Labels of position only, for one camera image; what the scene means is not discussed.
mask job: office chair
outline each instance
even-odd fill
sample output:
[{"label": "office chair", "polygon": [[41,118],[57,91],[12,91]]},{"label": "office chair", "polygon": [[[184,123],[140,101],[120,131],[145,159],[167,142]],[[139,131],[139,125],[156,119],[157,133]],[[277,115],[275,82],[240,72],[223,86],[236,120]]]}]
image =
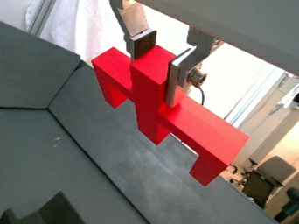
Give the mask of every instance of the office chair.
[{"label": "office chair", "polygon": [[255,170],[245,173],[241,192],[264,208],[269,193],[295,172],[295,168],[277,156],[271,157]]}]

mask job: red cross-shaped block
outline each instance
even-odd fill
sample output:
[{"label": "red cross-shaped block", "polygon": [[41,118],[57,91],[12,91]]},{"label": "red cross-shaped block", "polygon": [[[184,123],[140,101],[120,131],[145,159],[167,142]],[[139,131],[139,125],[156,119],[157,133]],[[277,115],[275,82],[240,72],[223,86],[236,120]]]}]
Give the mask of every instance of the red cross-shaped block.
[{"label": "red cross-shaped block", "polygon": [[173,107],[165,104],[168,62],[175,58],[160,46],[131,62],[112,48],[93,60],[104,98],[116,108],[135,103],[137,128],[155,144],[172,132],[199,153],[191,175],[205,186],[227,168],[248,136],[188,96]]}]

